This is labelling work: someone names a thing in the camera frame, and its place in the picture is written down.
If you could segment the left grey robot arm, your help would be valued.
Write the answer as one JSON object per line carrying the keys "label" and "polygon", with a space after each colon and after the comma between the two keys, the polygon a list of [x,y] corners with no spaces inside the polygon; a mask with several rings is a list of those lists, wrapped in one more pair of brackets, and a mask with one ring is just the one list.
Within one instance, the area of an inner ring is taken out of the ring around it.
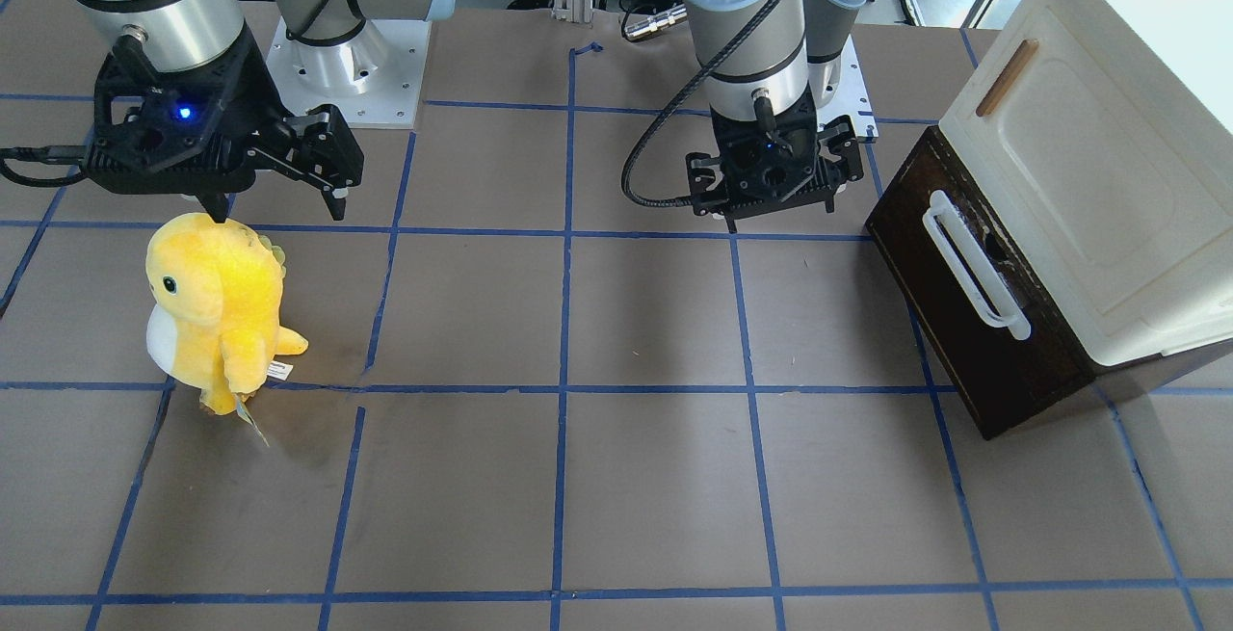
{"label": "left grey robot arm", "polygon": [[[695,75],[642,132],[621,165],[621,192],[646,208],[690,208],[737,221],[820,202],[864,175],[854,112],[835,108],[845,44],[867,0],[683,0]],[[690,192],[642,197],[633,169],[645,145],[697,90],[718,153],[686,158]]]}

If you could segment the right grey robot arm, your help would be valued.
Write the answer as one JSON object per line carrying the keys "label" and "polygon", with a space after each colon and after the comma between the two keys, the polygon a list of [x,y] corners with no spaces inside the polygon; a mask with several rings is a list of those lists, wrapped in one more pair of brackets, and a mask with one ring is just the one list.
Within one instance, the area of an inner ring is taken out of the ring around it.
{"label": "right grey robot arm", "polygon": [[285,62],[265,59],[238,0],[75,0],[110,51],[92,138],[12,152],[69,163],[110,193],[182,193],[221,222],[261,171],[307,184],[342,221],[363,180],[351,122],[414,107],[409,48],[380,22],[428,22],[457,0],[275,0]]}

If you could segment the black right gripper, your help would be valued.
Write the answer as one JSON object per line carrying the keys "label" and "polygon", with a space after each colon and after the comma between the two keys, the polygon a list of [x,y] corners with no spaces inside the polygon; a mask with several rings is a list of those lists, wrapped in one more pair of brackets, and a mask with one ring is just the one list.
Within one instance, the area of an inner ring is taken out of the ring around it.
{"label": "black right gripper", "polygon": [[217,59],[175,73],[158,71],[144,43],[120,35],[97,71],[81,171],[112,193],[191,193],[219,226],[256,169],[277,171],[316,189],[342,222],[364,161],[342,108],[291,117],[244,25]]}

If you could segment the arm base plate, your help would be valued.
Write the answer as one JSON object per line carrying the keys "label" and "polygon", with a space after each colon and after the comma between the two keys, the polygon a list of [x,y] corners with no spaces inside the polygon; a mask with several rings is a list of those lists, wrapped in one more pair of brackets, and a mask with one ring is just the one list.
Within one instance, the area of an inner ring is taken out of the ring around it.
{"label": "arm base plate", "polygon": [[816,129],[848,118],[857,139],[877,142],[879,131],[859,65],[845,59],[810,62],[809,83],[816,107]]}
{"label": "arm base plate", "polygon": [[286,38],[277,22],[266,67],[293,115],[323,104],[353,129],[413,129],[433,25],[370,20],[355,39],[316,47]]}

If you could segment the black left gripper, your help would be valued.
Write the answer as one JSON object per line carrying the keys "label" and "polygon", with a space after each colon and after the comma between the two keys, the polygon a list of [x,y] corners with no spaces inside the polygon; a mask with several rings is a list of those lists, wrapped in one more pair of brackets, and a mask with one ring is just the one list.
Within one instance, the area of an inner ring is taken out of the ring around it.
{"label": "black left gripper", "polygon": [[819,136],[814,104],[794,104],[772,120],[774,129],[768,131],[714,110],[721,157],[704,152],[684,157],[695,217],[723,219],[727,232],[736,233],[737,219],[815,202],[834,213],[841,189],[864,177],[851,117],[825,123]]}

